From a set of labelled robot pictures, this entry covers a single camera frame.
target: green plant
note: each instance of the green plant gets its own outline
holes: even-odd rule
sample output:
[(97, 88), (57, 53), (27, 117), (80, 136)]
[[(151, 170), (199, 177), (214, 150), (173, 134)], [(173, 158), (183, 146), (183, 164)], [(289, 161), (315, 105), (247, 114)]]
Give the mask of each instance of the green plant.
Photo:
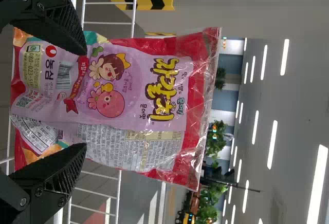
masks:
[(207, 224), (209, 220), (211, 220), (212, 223), (217, 221), (218, 211), (214, 205), (227, 189), (225, 185), (212, 184), (209, 188), (201, 191), (199, 209), (196, 215), (197, 224)]
[(215, 88), (222, 90), (225, 86), (225, 76), (226, 70), (222, 67), (217, 68), (216, 79), (215, 79)]
[(214, 123), (211, 123), (210, 125), (211, 128), (208, 130), (207, 134), (205, 155), (210, 156), (213, 154), (212, 159), (216, 159), (218, 152), (226, 145), (226, 141), (224, 140), (226, 124), (224, 124), (223, 121), (219, 122), (215, 120)]
[(214, 206), (206, 206), (198, 210), (196, 215), (196, 224), (208, 224), (217, 221), (218, 210)]

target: fluorescent light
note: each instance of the fluorescent light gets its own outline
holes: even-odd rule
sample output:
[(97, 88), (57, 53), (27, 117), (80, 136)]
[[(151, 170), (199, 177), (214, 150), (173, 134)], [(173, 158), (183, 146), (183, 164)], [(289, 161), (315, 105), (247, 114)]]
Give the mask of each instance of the fluorescent light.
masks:
[(255, 69), (255, 61), (256, 61), (256, 56), (252, 57), (251, 73), (250, 73), (250, 82), (251, 83), (252, 83), (252, 80), (253, 80), (253, 71)]
[(261, 71), (261, 80), (264, 79), (265, 65), (266, 65), (266, 57), (267, 57), (267, 45), (264, 46), (263, 63), (262, 63), (262, 71)]
[(233, 205), (231, 224), (234, 224), (234, 218), (235, 218), (235, 205)]
[(328, 148), (323, 145), (319, 145), (317, 164), (315, 166), (314, 172), (312, 193), (310, 195), (307, 224), (318, 223), (327, 157)]
[(230, 191), (228, 193), (228, 204), (231, 203), (231, 196), (232, 196), (232, 186), (230, 187)]
[(255, 114), (255, 122), (253, 124), (253, 132), (252, 132), (252, 139), (251, 139), (251, 143), (255, 144), (255, 140), (256, 140), (256, 133), (257, 133), (257, 125), (258, 125), (258, 110), (256, 111)]
[(245, 68), (245, 80), (243, 81), (244, 84), (247, 83), (247, 75), (248, 75), (248, 62), (246, 63), (246, 68)]
[(231, 155), (233, 155), (233, 149), (234, 149), (234, 138), (232, 139)]
[(289, 39), (286, 39), (286, 40), (284, 40), (284, 45), (283, 45), (281, 71), (280, 71), (281, 76), (283, 76), (286, 73), (288, 49), (289, 49)]
[(241, 119), (242, 119), (242, 110), (243, 110), (243, 102), (241, 103), (241, 107), (240, 107), (240, 117), (239, 117), (239, 124), (241, 124)]
[(235, 147), (235, 152), (234, 152), (233, 167), (235, 167), (235, 163), (236, 163), (236, 154), (237, 154), (237, 146)]
[(245, 196), (243, 197), (242, 212), (246, 212), (247, 198), (248, 198), (249, 180), (246, 181)]
[(223, 207), (223, 217), (225, 216), (225, 209), (226, 209), (226, 199), (224, 201), (224, 207)]
[(244, 46), (244, 51), (246, 51), (246, 49), (247, 49), (247, 38), (245, 38), (245, 46)]
[(235, 118), (237, 118), (238, 113), (239, 113), (239, 100), (237, 101), (236, 104)]
[(237, 170), (237, 179), (236, 179), (236, 182), (237, 183), (240, 181), (241, 166), (242, 166), (242, 160), (240, 159), (240, 161), (239, 161), (239, 169)]
[(276, 120), (274, 120), (273, 127), (272, 127), (271, 141), (269, 144), (268, 159), (267, 159), (268, 169), (271, 169), (271, 167), (272, 167), (274, 145), (276, 143), (276, 136), (277, 136), (277, 129), (278, 129), (278, 122)]

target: cartoon octopus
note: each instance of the cartoon octopus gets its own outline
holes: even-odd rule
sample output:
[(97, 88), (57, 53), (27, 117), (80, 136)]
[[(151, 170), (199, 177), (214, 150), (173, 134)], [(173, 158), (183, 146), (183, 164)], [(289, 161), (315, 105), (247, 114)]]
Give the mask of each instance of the cartoon octopus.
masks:
[(93, 61), (89, 66), (89, 77), (94, 80), (103, 78), (113, 81), (121, 79), (124, 70), (130, 67), (130, 63), (125, 60), (125, 53), (101, 55), (98, 62)]
[(124, 98), (121, 93), (113, 90), (113, 85), (107, 83), (101, 85), (95, 91), (91, 91), (87, 99), (88, 107), (92, 109), (97, 109), (98, 112), (105, 117), (114, 118), (122, 114), (124, 110)]

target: white railing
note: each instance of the white railing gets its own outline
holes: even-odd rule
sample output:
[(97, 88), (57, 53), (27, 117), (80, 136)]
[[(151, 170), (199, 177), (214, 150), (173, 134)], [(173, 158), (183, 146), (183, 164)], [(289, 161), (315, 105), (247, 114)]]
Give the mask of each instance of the white railing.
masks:
[[(74, 7), (76, 6), (76, 2), (77, 0), (72, 0), (72, 3), (74, 5)], [(99, 3), (99, 2), (86, 2), (86, 0), (83, 0), (82, 2), (82, 14), (81, 14), (81, 26), (83, 28), (84, 24), (104, 24), (104, 25), (131, 25), (131, 37), (134, 37), (134, 29), (135, 29), (135, 16), (136, 16), (136, 3), (137, 0), (134, 0), (133, 3), (131, 2), (127, 2), (127, 3), (118, 3), (118, 2), (104, 2), (104, 3)], [(85, 15), (85, 6), (86, 5), (99, 5), (99, 4), (107, 4), (107, 5), (133, 5), (133, 16), (132, 16), (132, 21), (130, 23), (123, 23), (123, 22), (86, 22), (84, 21), (84, 15)], [(11, 75), (11, 79), (13, 78), (13, 73), (14, 73), (14, 51), (13, 51), (13, 61), (12, 61), (12, 75)], [(10, 157), (10, 139), (11, 139), (11, 121), (9, 118), (8, 121), (8, 138), (7, 138), (7, 153), (6, 153), (6, 158), (0, 160), (0, 164), (6, 163), (6, 174), (9, 175), (9, 162), (11, 160), (14, 159), (14, 157)], [(89, 210), (92, 212), (96, 212), (96, 213), (101, 213), (105, 215), (105, 224), (109, 224), (109, 217), (115, 217), (115, 224), (118, 224), (118, 218), (119, 218), (119, 204), (120, 204), (120, 188), (121, 188), (121, 170), (118, 171), (118, 178), (115, 177), (110, 177), (110, 176), (106, 176), (106, 175), (101, 175), (101, 174), (95, 174), (92, 172), (87, 172), (87, 171), (82, 171), (81, 173), (85, 173), (85, 174), (90, 174), (93, 175), (95, 177), (103, 177), (103, 178), (108, 178), (108, 179), (112, 179), (112, 180), (117, 180), (118, 181), (118, 187), (117, 187), (117, 196), (110, 196), (110, 195), (106, 195), (106, 194), (101, 194), (101, 193), (97, 193), (97, 192), (93, 192), (93, 191), (89, 191), (86, 189), (82, 189), (82, 188), (76, 188), (77, 191), (84, 191), (84, 192), (88, 192), (91, 194), (96, 194), (99, 196), (105, 196), (107, 197), (107, 201), (106, 201), (106, 209), (105, 212), (99, 211), (99, 210), (94, 210), (94, 209), (90, 209), (90, 208), (86, 208), (83, 206), (79, 206), (76, 204), (72, 204), (72, 198), (69, 200), (68, 202), (68, 216), (67, 216), (67, 224), (78, 224), (77, 222), (71, 221), (71, 207), (75, 207), (75, 208), (81, 208), (81, 209), (85, 209), (85, 210)], [(111, 214), (110, 213), (110, 207), (111, 207), (111, 199), (115, 199), (116, 200), (116, 212), (115, 214)], [(60, 209), (55, 215), (54, 215), (54, 219), (53, 219), (53, 223), (54, 224), (62, 224), (63, 223), (63, 208)]]
[[(118, 25), (118, 26), (131, 25), (131, 34), (130, 34), (130, 36), (133, 38), (134, 37), (134, 30), (135, 30), (136, 4), (137, 4), (137, 0), (134, 0), (134, 2), (132, 2), (132, 3), (131, 2), (86, 2), (86, 0), (82, 0), (82, 14), (81, 14), (82, 29), (83, 29), (85, 24)], [(85, 18), (86, 5), (133, 5), (132, 21), (131, 22), (120, 22), (120, 21), (117, 21), (117, 22), (93, 22), (93, 21), (85, 21), (84, 18)], [(77, 191), (84, 191), (84, 192), (99, 195), (99, 196), (102, 196), (102, 197), (107, 197), (105, 212), (90, 209), (90, 208), (86, 208), (86, 207), (79, 206), (79, 205), (76, 205), (76, 204), (72, 204), (72, 198), (71, 198), (69, 200), (69, 203), (68, 203), (67, 224), (70, 224), (70, 223), (78, 224), (74, 221), (71, 221), (71, 207), (80, 208), (80, 209), (89, 210), (89, 211), (92, 211), (92, 212), (104, 214), (105, 215), (105, 224), (109, 224), (109, 219), (110, 219), (111, 216), (115, 217), (115, 224), (118, 224), (119, 204), (120, 204), (120, 188), (121, 188), (121, 170), (119, 170), (118, 178), (110, 177), (110, 176), (106, 176), (106, 175), (101, 175), (101, 174), (95, 174), (95, 173), (87, 172), (87, 171), (81, 171), (81, 173), (82, 174), (93, 175), (95, 177), (103, 177), (103, 178), (108, 178), (108, 179), (112, 179), (112, 180), (117, 180), (118, 181), (117, 196), (114, 197), (114, 196), (109, 196), (109, 195), (101, 194), (101, 193), (94, 192), (94, 191), (89, 191), (89, 190), (82, 189), (82, 188), (75, 188), (75, 190), (77, 190)], [(111, 199), (116, 200), (116, 212), (115, 212), (115, 214), (110, 213)]]

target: ceiling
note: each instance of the ceiling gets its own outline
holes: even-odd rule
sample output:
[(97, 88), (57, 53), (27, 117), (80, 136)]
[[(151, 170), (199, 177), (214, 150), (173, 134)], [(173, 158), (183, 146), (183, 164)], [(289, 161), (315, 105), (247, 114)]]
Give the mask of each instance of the ceiling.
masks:
[[(240, 186), (249, 180), (246, 212), (244, 190), (233, 189), (223, 223), (235, 224), (306, 223), (319, 145), (329, 147), (329, 48), (326, 38), (290, 38), (285, 75), (280, 75), (284, 39), (248, 39), (242, 79), (248, 62), (247, 82), (241, 84), (239, 101), (244, 103), (242, 120), (235, 123), (238, 146), (235, 171), (242, 160)], [(268, 45), (265, 77), (260, 80), (264, 45)], [(253, 83), (250, 83), (255, 56)], [(259, 111), (255, 145), (252, 145), (254, 118)], [(271, 170), (267, 167), (273, 121), (278, 128)], [(328, 198), (328, 162), (324, 177), (318, 223), (325, 223)]]

